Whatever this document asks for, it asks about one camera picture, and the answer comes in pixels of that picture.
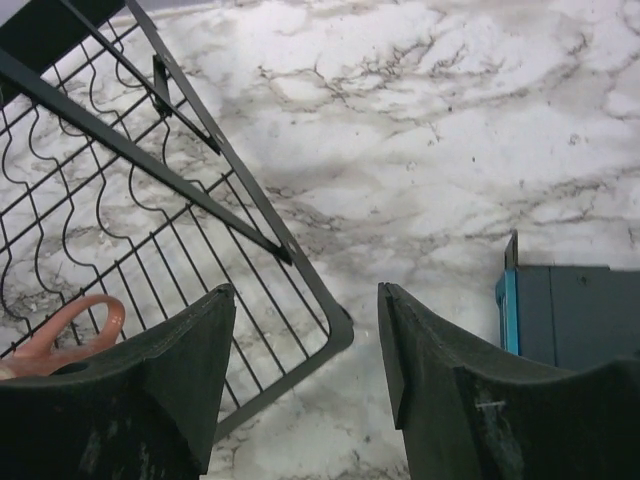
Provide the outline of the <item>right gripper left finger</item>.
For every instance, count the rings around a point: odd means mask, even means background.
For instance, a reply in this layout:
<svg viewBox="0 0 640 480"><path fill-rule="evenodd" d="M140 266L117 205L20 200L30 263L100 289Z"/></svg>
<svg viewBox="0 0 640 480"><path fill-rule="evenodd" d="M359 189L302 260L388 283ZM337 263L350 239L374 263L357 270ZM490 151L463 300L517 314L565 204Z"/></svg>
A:
<svg viewBox="0 0 640 480"><path fill-rule="evenodd" d="M2 478L199 478L235 316L233 289L223 284L97 355L2 381Z"/></svg>

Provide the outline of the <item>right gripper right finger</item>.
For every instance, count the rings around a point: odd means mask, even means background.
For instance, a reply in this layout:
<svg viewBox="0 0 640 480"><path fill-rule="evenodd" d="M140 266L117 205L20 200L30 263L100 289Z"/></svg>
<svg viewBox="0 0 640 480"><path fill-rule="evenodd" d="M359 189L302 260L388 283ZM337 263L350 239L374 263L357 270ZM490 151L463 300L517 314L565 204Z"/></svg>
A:
<svg viewBox="0 0 640 480"><path fill-rule="evenodd" d="M635 479L639 362L572 372L510 354L378 287L395 427L414 479Z"/></svg>

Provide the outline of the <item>black wire dish rack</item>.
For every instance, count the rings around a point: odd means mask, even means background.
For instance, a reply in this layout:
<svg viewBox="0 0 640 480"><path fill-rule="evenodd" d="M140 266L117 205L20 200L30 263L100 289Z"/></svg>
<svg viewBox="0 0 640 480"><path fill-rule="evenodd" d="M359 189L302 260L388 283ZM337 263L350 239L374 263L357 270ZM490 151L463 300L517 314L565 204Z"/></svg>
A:
<svg viewBox="0 0 640 480"><path fill-rule="evenodd" d="M1 353L63 305L119 299L123 338L221 284L236 320L223 438L352 343L348 313L136 1L1 21Z"/></svg>

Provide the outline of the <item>blue network switch box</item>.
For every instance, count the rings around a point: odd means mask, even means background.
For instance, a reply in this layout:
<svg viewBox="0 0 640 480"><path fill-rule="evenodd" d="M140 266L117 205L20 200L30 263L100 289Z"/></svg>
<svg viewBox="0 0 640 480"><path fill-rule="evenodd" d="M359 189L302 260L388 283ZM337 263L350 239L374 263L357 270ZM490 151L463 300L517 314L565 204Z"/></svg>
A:
<svg viewBox="0 0 640 480"><path fill-rule="evenodd" d="M511 354L574 371L639 355L637 270L522 264L514 231L495 300Z"/></svg>

